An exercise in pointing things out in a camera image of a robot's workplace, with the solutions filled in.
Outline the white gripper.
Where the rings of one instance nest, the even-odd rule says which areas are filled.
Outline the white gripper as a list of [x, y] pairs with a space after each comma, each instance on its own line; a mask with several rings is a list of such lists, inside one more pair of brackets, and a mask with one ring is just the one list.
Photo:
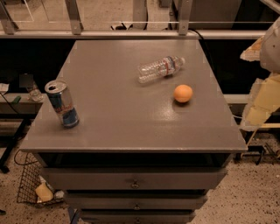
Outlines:
[[240, 58], [249, 62], [260, 60], [261, 67], [272, 72], [265, 80], [255, 80], [242, 112], [240, 129], [255, 131], [280, 108], [280, 17]]

